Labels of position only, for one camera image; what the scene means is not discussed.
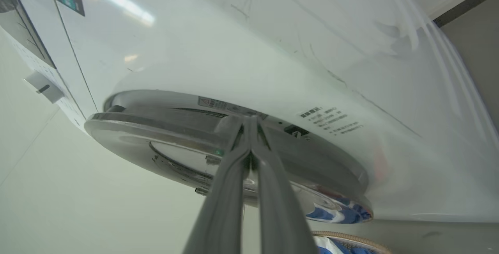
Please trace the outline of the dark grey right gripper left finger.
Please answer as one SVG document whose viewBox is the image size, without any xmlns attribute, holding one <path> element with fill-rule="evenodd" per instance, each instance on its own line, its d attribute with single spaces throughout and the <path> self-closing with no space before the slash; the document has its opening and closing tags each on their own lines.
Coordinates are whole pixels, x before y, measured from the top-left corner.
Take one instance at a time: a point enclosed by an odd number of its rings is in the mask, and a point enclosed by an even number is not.
<svg viewBox="0 0 499 254">
<path fill-rule="evenodd" d="M 249 152 L 246 117 L 233 122 L 230 138 L 210 190 L 182 254 L 240 254 L 245 159 Z"/>
</svg>

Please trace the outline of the blue and white clothing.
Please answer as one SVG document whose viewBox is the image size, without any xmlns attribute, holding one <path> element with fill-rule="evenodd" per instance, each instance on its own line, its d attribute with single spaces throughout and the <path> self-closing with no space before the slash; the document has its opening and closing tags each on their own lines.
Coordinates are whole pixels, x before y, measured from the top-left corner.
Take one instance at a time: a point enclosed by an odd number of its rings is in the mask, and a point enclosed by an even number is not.
<svg viewBox="0 0 499 254">
<path fill-rule="evenodd" d="M 345 245 L 340 241 L 324 236 L 314 236 L 317 254 L 376 254 L 371 249 L 355 245 Z"/>
</svg>

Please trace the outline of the white washing machine body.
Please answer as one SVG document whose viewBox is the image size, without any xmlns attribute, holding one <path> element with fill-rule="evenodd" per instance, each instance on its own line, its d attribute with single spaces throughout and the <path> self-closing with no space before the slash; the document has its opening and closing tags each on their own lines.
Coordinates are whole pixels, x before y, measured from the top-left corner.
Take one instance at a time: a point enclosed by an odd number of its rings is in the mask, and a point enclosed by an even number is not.
<svg viewBox="0 0 499 254">
<path fill-rule="evenodd" d="M 86 135 L 120 92 L 205 96 L 344 150 L 373 218 L 499 223 L 499 133 L 413 0 L 82 2 L 0 0 L 0 27 Z"/>
</svg>

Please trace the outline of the woven laundry basket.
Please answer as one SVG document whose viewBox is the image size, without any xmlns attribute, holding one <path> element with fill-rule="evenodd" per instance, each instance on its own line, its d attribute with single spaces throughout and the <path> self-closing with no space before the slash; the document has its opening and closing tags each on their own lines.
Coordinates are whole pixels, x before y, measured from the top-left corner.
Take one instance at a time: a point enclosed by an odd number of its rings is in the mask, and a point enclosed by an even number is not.
<svg viewBox="0 0 499 254">
<path fill-rule="evenodd" d="M 376 243 L 367 238 L 353 236 L 347 233 L 339 233 L 331 231 L 312 231 L 311 234 L 313 235 L 313 237 L 314 236 L 329 237 L 331 239 L 340 241 L 345 245 L 355 245 L 355 246 L 365 247 L 367 249 L 371 249 L 373 252 L 376 252 L 376 254 L 393 254 L 390 249 L 388 249 L 382 244 Z"/>
</svg>

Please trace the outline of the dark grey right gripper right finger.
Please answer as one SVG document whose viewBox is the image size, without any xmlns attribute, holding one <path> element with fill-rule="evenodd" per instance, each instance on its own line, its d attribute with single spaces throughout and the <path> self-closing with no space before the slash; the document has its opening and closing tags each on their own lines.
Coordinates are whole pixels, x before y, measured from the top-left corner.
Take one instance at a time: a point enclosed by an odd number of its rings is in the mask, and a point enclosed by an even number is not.
<svg viewBox="0 0 499 254">
<path fill-rule="evenodd" d="M 318 254 L 285 167 L 259 117 L 248 119 L 248 134 L 258 177 L 261 254 Z"/>
</svg>

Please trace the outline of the round chrome washing machine door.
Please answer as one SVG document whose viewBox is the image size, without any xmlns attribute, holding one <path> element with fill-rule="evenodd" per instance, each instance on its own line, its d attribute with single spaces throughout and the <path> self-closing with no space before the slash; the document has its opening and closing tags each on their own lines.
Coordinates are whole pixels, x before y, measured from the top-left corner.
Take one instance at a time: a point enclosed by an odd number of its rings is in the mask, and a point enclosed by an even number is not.
<svg viewBox="0 0 499 254">
<path fill-rule="evenodd" d="M 259 116 L 309 220 L 356 224 L 373 219 L 366 170 L 344 150 L 299 126 L 233 103 L 178 92 L 132 90 L 111 96 L 85 122 L 107 150 L 205 195 L 230 129 Z"/>
</svg>

